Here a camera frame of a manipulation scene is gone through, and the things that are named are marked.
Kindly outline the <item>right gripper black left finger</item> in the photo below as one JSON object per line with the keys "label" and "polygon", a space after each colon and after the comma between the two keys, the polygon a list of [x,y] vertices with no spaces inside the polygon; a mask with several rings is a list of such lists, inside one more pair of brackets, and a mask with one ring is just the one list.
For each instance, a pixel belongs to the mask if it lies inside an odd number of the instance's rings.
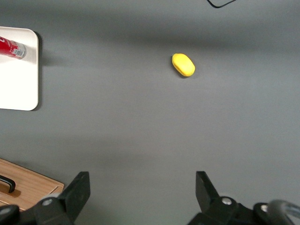
{"label": "right gripper black left finger", "polygon": [[37,225],[73,225],[90,197],[90,174],[79,172],[57,197],[42,199],[34,207]]}

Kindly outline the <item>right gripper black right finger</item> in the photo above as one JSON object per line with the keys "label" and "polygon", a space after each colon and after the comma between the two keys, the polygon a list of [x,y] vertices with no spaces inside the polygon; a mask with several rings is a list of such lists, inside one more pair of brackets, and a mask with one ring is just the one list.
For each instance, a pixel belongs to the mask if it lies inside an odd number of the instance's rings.
{"label": "right gripper black right finger", "polygon": [[196,173],[195,196],[201,212],[191,219],[190,225],[229,225],[238,212],[237,202],[220,196],[204,171]]}

